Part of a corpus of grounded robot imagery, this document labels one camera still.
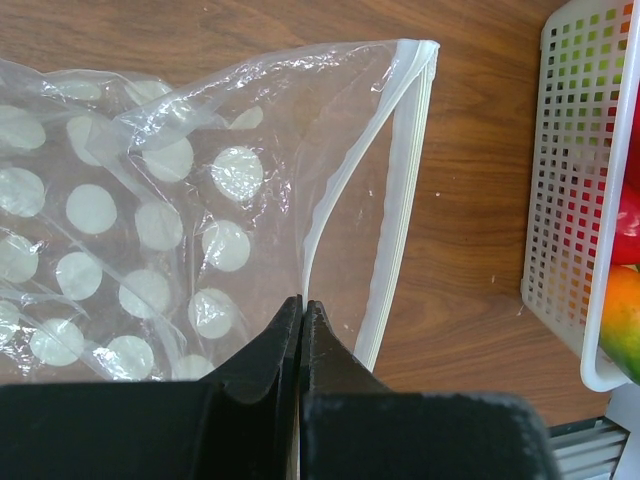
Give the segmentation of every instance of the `white dot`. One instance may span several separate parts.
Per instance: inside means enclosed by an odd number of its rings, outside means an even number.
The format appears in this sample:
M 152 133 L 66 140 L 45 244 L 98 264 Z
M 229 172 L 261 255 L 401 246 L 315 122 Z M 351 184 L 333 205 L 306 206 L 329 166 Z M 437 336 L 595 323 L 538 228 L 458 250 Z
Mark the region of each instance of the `white dot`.
M 118 218 L 113 198 L 98 185 L 80 185 L 67 199 L 67 218 L 83 233 L 97 235 L 106 232 Z
M 264 114 L 262 108 L 256 106 L 249 110 L 245 110 L 238 117 L 231 122 L 229 130 L 250 130 L 256 128 L 262 122 Z
M 69 136 L 71 148 L 73 148 L 73 151 L 80 160 L 92 167 L 102 165 L 100 160 L 87 150 L 87 142 L 89 141 L 89 135 L 91 135 L 91 129 L 94 128 L 96 122 L 99 121 L 97 118 L 80 115 L 73 117 L 67 122 L 67 135 Z
M 118 299 L 122 308 L 134 317 L 152 318 L 169 306 L 171 292 L 162 275 L 151 270 L 136 270 L 124 280 L 135 293 L 120 285 Z
M 175 248 L 182 240 L 182 221 L 176 210 L 164 202 L 150 202 L 136 212 L 140 241 L 153 250 Z
M 215 288 L 205 288 L 189 302 L 189 321 L 205 338 L 226 335 L 237 322 L 240 312 L 229 296 Z
M 160 98 L 171 91 L 171 87 L 156 80 L 138 80 L 124 86 L 127 94 L 138 105 L 144 105 L 156 98 Z
M 144 380 L 153 369 L 153 350 L 133 335 L 114 338 L 107 348 L 98 348 L 94 355 L 114 380 Z
M 20 329 L 20 312 L 13 303 L 0 300 L 0 347 L 9 342 Z
M 44 206 L 44 185 L 23 168 L 0 170 L 0 207 L 19 217 L 33 217 Z
M 186 138 L 181 138 L 160 150 L 145 150 L 142 159 L 151 174 L 163 182 L 183 180 L 193 165 L 193 148 Z
M 102 282 L 102 269 L 84 252 L 62 257 L 56 268 L 62 294 L 70 300 L 84 300 L 96 293 Z
M 20 235 L 0 241 L 0 278 L 12 283 L 29 280 L 38 269 L 38 248 Z
M 247 263 L 251 244 L 238 225 L 219 220 L 202 235 L 202 251 L 206 260 L 217 269 L 234 272 Z
M 214 370 L 213 363 L 200 355 L 187 355 L 173 369 L 174 380 L 199 380 Z
M 223 150 L 211 165 L 218 190 L 236 202 L 250 200 L 258 192 L 263 173 L 258 155 L 244 147 Z
M 40 122 L 24 110 L 0 105 L 0 146 L 33 150 L 47 139 Z
M 62 82 L 56 82 L 56 93 L 74 100 L 83 100 L 85 102 L 91 100 L 98 100 L 102 97 L 102 89 L 95 83 L 87 80 L 64 80 Z
M 46 321 L 31 337 L 29 347 L 42 363 L 64 367 L 75 362 L 84 350 L 84 336 L 68 320 Z

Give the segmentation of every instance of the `wooden table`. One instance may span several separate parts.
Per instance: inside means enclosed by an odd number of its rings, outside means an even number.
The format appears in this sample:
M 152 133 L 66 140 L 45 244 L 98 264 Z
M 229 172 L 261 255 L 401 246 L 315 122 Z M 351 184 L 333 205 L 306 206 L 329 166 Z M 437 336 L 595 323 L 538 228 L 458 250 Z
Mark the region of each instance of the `wooden table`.
M 311 43 L 441 43 L 406 261 L 376 373 L 398 390 L 503 390 L 551 424 L 606 395 L 519 299 L 539 38 L 563 0 L 5 0 L 0 55 L 42 71 L 141 71 L 180 85 Z

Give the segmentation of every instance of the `white plastic basket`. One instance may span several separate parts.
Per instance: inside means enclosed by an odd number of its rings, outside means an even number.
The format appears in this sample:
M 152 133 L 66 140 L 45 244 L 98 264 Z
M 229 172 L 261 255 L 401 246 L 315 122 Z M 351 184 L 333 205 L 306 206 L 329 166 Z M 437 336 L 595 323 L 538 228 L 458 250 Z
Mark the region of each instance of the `white plastic basket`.
M 598 337 L 638 90 L 639 15 L 629 0 L 574 0 L 541 38 L 522 298 L 581 357 L 595 391 L 629 381 Z

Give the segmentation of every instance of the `brown wooden surface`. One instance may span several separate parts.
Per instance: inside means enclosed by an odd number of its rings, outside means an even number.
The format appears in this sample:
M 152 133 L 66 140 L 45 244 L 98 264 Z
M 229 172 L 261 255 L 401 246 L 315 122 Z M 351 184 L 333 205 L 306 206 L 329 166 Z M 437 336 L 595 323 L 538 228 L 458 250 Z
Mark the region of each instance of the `brown wooden surface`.
M 563 0 L 5 0 L 0 55 L 43 71 L 174 84 L 270 50 L 442 44 L 409 241 L 377 365 L 398 390 L 503 390 L 552 424 L 602 414 L 578 360 L 527 311 L 521 277 L 538 44 Z

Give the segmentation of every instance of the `polka dot plastic bag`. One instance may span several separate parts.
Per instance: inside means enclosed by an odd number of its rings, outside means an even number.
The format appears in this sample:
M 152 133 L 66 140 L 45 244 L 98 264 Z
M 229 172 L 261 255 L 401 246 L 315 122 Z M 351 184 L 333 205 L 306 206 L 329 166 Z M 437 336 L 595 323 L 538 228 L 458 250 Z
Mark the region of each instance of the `polka dot plastic bag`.
M 319 45 L 176 89 L 0 63 L 2 380 L 199 378 L 295 294 L 372 367 L 436 54 Z

